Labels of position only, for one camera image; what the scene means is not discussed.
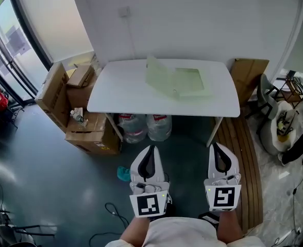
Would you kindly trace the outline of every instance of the blue object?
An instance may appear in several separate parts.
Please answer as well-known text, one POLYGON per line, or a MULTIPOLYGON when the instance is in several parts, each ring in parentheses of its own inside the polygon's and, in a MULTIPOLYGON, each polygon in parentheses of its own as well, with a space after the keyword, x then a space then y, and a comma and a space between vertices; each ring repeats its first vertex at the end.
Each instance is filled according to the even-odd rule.
POLYGON ((130 176, 130 169, 126 168, 126 167, 118 167, 117 168, 117 177, 120 180, 129 182, 131 180, 131 176, 130 176))

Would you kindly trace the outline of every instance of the cardboard box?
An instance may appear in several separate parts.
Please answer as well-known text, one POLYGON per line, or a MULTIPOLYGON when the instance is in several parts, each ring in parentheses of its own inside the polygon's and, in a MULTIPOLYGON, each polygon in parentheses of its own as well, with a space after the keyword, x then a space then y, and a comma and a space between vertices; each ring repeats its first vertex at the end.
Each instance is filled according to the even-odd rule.
POLYGON ((96 79, 97 79, 97 75, 95 74, 95 72, 93 72, 91 81, 86 87, 82 87, 82 88, 67 87, 67 97, 72 109, 78 107, 83 107, 84 110, 87 109, 91 92, 95 85, 96 79))
POLYGON ((70 76, 67 86, 81 88, 87 86, 93 76, 94 68, 90 65, 78 66, 70 76))
POLYGON ((269 60, 235 59, 230 74, 238 93, 240 107, 247 105, 268 63, 269 60))
POLYGON ((121 142, 104 113, 84 112, 83 127, 70 118, 65 140, 88 154, 119 154, 121 142))
POLYGON ((36 104, 64 133, 70 113, 70 104, 66 95, 68 79, 62 63, 54 63, 35 98, 36 104))

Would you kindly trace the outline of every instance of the table leg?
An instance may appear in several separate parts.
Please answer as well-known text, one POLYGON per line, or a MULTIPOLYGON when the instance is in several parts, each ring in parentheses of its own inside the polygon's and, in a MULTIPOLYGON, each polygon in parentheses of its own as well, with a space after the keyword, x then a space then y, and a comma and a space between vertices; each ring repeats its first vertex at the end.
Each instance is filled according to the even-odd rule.
POLYGON ((216 132, 217 132, 217 130, 218 130, 218 128, 219 128, 221 122, 222 122, 222 120, 223 120, 222 117, 217 117, 217 118, 216 118, 215 126, 214 126, 214 128, 213 128, 213 130, 212 130, 212 133, 211 133, 211 135, 210 135, 210 137, 209 137, 209 140, 208 140, 208 142, 207 142, 207 147, 210 146, 210 144, 211 144, 211 142, 212 142, 212 140, 213 140, 213 138, 214 138, 214 136, 215 136, 215 134, 216 134, 216 132))
POLYGON ((123 141, 123 136, 121 134, 121 132, 119 131, 119 129, 117 128, 117 125, 114 122, 114 119, 112 118, 112 116, 109 113, 105 113, 106 117, 108 118, 111 126, 114 128, 116 134, 119 136, 120 140, 123 141))

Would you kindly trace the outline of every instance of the wooden slat flooring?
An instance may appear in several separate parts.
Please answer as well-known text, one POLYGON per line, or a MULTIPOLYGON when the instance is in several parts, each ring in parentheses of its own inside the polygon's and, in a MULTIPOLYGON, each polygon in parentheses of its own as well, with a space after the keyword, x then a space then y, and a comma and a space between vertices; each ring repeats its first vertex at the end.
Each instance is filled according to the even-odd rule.
POLYGON ((214 140, 238 158, 242 188, 236 212, 242 231, 246 233, 263 222, 263 202, 256 152, 245 118, 224 118, 214 140))

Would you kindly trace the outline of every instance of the green paper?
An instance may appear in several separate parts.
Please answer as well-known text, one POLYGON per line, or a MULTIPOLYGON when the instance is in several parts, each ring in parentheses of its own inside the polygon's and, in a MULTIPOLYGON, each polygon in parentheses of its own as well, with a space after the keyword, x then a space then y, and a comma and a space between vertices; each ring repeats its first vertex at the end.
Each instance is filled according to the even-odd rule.
POLYGON ((176 68, 173 73, 173 84, 179 95, 204 90, 198 69, 176 68))
POLYGON ((176 68, 172 71, 152 56, 147 58, 146 83, 174 99, 210 95, 198 69, 176 68))

